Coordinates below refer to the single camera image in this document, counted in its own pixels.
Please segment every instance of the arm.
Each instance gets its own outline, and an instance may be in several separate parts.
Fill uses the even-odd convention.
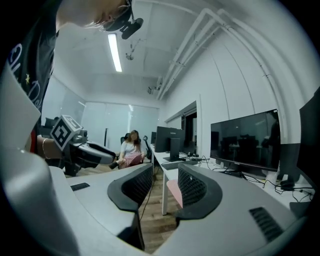
[[[45,138],[38,136],[37,137],[37,150],[38,155],[42,158],[48,158],[48,159],[61,159],[62,158],[62,152],[57,147],[56,143],[53,139]]]

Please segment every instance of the ceiling light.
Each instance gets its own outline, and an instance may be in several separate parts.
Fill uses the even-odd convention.
[[[115,70],[117,72],[122,72],[120,58],[119,58],[119,52],[118,52],[118,45],[117,45],[117,35],[116,34],[108,34],[108,40],[109,40],[109,46],[110,46]]]

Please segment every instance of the woman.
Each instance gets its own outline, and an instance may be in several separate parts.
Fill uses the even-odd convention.
[[[110,164],[110,168],[114,169],[119,166],[119,169],[123,169],[136,166],[144,162],[145,156],[146,154],[141,151],[139,133],[133,130],[121,145],[119,160]]]

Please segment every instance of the wooden floor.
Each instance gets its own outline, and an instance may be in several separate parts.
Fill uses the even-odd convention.
[[[81,169],[77,176],[86,176],[112,172],[107,165],[98,165],[97,168]],[[139,208],[141,219],[141,231],[144,240],[144,251],[152,254],[157,250],[176,229],[176,219],[173,214],[181,207],[168,191],[167,215],[162,215],[162,189],[164,173],[160,167],[155,167],[154,185],[151,190],[150,199],[146,205],[149,194]]]

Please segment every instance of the pink object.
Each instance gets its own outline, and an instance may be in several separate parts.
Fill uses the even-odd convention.
[[[178,202],[178,204],[181,206],[181,208],[183,208],[182,194],[181,194],[180,188],[178,186],[178,180],[177,179],[169,180],[166,183],[166,186],[171,191],[173,197]]]
[[[129,156],[125,156],[124,159],[125,162],[120,164],[119,169],[141,164],[142,154],[140,152],[131,153]]]

